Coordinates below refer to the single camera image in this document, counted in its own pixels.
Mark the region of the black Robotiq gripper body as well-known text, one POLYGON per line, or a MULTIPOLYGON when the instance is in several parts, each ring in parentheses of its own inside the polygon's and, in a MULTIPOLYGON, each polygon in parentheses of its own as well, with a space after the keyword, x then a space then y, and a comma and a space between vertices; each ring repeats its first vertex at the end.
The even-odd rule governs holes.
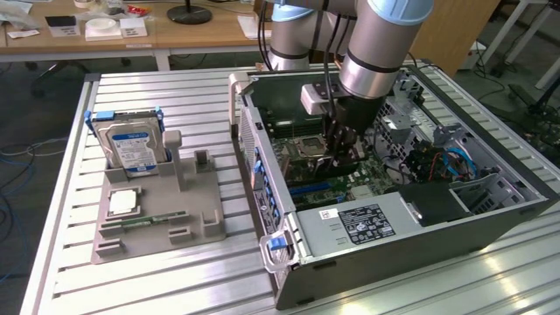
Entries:
POLYGON ((385 105, 385 97, 365 99, 355 96, 343 96, 334 102, 334 121, 347 127, 357 134, 363 134, 370 128, 379 109, 385 105))

